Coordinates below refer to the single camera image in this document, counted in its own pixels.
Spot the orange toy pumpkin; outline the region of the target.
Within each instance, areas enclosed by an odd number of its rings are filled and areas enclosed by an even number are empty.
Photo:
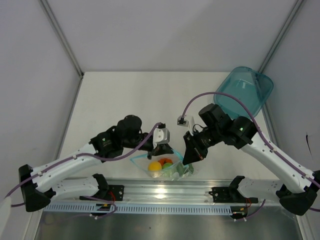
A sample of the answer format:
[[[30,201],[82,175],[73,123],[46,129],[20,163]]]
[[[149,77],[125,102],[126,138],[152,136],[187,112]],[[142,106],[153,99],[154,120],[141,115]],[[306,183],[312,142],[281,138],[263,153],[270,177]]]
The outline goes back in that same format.
[[[166,163],[173,163],[173,161],[170,159],[170,158],[161,158],[159,161],[158,161],[161,165],[164,165]]]

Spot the light green toy fruit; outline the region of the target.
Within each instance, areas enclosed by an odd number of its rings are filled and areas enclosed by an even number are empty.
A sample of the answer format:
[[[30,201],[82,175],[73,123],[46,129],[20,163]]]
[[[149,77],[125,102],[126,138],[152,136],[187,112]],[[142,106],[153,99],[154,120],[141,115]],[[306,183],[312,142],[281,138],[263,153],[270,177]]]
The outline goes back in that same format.
[[[173,163],[167,162],[167,163],[165,163],[165,164],[162,166],[162,169],[165,170],[165,169],[167,169],[167,168],[170,168],[172,165],[173,165]]]

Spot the clear zip top bag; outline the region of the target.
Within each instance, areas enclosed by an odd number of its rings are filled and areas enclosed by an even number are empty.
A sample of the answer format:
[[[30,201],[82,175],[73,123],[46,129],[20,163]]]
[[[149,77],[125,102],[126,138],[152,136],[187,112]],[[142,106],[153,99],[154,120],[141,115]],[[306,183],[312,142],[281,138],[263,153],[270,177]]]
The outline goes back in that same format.
[[[192,176],[196,170],[193,165],[183,165],[183,156],[173,153],[147,158],[147,154],[135,156],[130,161],[149,177],[165,181],[178,181]]]

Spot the yellow toy squash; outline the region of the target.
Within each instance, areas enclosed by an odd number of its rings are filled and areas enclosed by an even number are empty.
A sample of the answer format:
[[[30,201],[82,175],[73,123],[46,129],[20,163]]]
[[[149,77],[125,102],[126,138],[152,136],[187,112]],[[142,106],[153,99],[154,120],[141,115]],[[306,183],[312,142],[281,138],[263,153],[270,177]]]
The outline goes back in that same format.
[[[150,172],[161,171],[162,170],[162,165],[158,161],[153,161],[148,165],[147,170],[150,171]]]

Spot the dark green toy pepper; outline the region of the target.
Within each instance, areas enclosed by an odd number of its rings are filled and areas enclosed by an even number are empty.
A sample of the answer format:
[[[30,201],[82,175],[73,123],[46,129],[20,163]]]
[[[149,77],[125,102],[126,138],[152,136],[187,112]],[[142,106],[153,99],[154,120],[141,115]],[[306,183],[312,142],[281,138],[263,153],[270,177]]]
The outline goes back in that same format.
[[[194,174],[194,167],[191,163],[187,164],[187,165],[183,165],[181,162],[179,162],[176,165],[176,171],[177,171],[179,177],[186,177],[187,175]]]

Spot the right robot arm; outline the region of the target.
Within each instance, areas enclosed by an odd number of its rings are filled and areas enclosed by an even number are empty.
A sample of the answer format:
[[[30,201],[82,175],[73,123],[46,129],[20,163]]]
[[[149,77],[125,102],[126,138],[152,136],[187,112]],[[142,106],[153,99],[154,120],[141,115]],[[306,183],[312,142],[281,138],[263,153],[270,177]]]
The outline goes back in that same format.
[[[217,104],[199,111],[205,123],[201,130],[189,130],[184,136],[185,153],[182,163],[188,165],[207,157],[208,149],[219,143],[235,147],[252,156],[269,169],[277,180],[251,179],[236,176],[227,187],[214,187],[210,195],[217,203],[243,203],[252,199],[270,200],[292,214],[304,215],[315,202],[320,189],[320,172],[309,170],[265,137],[248,118],[231,119]]]

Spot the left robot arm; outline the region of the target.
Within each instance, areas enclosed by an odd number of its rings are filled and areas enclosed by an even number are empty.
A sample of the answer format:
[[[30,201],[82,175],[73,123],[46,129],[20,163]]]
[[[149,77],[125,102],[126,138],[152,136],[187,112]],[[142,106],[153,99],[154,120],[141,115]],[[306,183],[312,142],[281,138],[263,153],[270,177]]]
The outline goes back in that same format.
[[[109,185],[102,174],[82,180],[69,177],[89,167],[125,159],[136,151],[145,151],[148,159],[171,154],[169,141],[170,131],[164,123],[143,132],[142,120],[128,115],[64,159],[39,167],[25,164],[18,169],[25,210],[32,213],[53,201],[70,198],[103,200],[108,196]]]

